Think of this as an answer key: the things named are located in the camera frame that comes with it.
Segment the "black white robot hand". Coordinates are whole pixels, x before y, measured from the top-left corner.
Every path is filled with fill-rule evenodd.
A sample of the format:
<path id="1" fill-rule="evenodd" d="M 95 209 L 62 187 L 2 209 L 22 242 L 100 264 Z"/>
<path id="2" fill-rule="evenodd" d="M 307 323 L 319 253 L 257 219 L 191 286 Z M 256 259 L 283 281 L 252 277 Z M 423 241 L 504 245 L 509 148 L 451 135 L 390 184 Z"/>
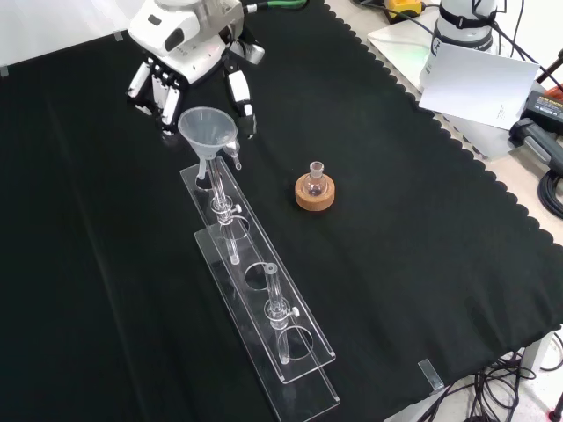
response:
<path id="1" fill-rule="evenodd" d="M 237 60 L 259 63 L 264 48 L 245 15 L 256 4 L 239 1 L 146 1 L 129 24 L 128 35 L 145 56 L 127 91 L 137 109 L 153 117 L 165 137 L 178 131 L 188 90 L 221 70 L 244 136 L 257 133 L 256 115 Z"/>

